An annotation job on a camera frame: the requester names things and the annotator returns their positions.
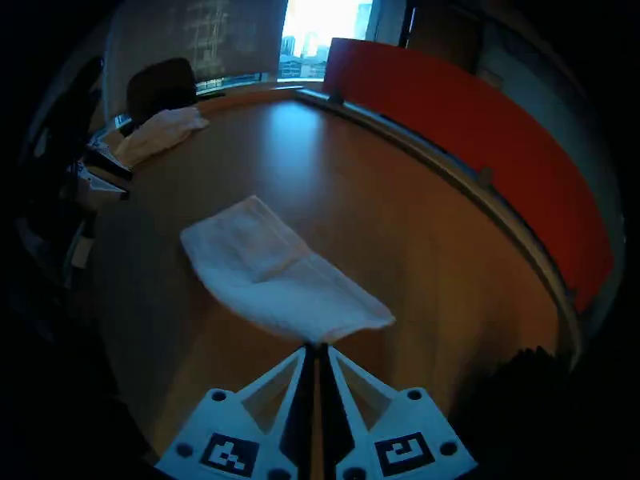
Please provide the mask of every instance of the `white towel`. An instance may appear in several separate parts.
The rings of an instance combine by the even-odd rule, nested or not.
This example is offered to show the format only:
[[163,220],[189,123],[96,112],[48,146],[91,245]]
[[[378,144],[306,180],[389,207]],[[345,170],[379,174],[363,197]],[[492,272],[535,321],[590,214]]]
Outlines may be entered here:
[[163,110],[122,140],[115,156],[124,165],[135,166],[157,152],[184,142],[192,130],[207,125],[209,121],[202,118],[194,106]]
[[184,229],[181,240],[213,296],[276,334],[331,342],[394,321],[255,196]]

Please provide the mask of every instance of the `office chair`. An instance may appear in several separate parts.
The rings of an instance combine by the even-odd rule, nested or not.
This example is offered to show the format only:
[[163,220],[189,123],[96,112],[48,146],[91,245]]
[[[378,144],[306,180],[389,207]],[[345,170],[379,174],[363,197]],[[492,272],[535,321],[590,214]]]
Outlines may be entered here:
[[162,110],[195,103],[195,76],[186,58],[171,58],[148,66],[129,80],[126,89],[132,130]]

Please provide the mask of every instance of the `wall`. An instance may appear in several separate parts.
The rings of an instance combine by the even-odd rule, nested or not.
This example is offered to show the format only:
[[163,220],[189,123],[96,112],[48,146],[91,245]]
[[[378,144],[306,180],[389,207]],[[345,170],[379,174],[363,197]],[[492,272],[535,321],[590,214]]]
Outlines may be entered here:
[[472,71],[481,33],[480,22],[452,9],[447,0],[421,0],[416,5],[408,48]]
[[450,62],[344,38],[331,44],[323,89],[386,115],[477,172],[490,169],[492,187],[574,291],[577,311],[588,309],[613,267],[610,240],[590,186],[534,117]]
[[483,40],[478,70],[500,77],[500,90],[551,134],[593,192],[614,254],[614,268],[590,312],[592,326],[588,330],[596,330],[620,283],[625,257],[618,183],[597,119],[584,102],[576,104],[579,97],[569,97],[566,90],[546,81],[548,76],[536,71],[541,67],[528,66],[510,54],[499,27],[492,22],[486,24]]

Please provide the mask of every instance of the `red partition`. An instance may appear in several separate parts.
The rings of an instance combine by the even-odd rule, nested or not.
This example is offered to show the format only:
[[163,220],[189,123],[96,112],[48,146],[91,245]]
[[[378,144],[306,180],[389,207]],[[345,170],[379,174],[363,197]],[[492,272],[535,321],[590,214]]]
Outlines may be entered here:
[[594,196],[566,152],[500,91],[438,58],[335,38],[324,91],[384,114],[471,168],[495,189],[557,264],[583,311],[613,265]]

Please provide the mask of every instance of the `wooden table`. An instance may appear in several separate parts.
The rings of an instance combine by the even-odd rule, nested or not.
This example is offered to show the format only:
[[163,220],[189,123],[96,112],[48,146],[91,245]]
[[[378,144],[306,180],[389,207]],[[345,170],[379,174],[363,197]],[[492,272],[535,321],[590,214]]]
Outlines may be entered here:
[[424,165],[294,100],[215,111],[206,130],[142,164],[130,199],[97,222],[101,333],[160,454],[209,388],[238,390],[297,347],[220,305],[180,245],[183,228],[251,194],[394,313],[392,327],[337,343],[392,387],[424,386],[447,413],[519,348],[554,350],[556,307],[530,264]]

